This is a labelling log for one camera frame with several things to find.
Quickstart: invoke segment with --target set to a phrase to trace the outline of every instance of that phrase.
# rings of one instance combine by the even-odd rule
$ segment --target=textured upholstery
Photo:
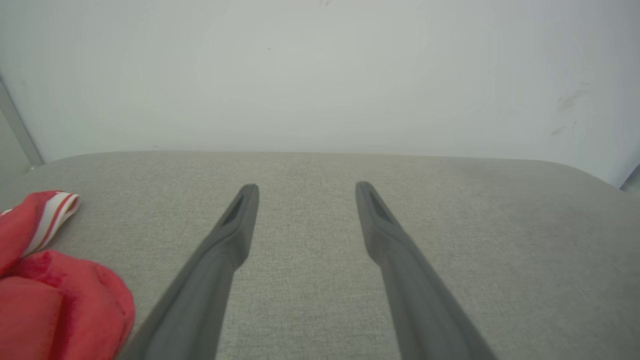
[[[503,359],[640,358],[640,201],[540,161],[355,154],[118,152],[42,166],[0,208],[83,203],[52,248],[114,270],[134,331],[243,184],[260,186],[218,359],[398,359],[355,183],[371,182]]]

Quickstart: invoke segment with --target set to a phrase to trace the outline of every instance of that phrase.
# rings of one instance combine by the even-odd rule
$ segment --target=red and white stripe
[[[22,257],[44,248],[51,241],[60,225],[76,212],[79,205],[80,195],[74,193],[58,192],[49,199],[40,217],[38,228]]]

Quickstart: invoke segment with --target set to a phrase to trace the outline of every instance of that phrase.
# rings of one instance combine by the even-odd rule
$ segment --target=red cloth
[[[54,250],[20,259],[58,193],[0,216],[0,359],[112,359],[131,331],[133,298],[108,268]]]

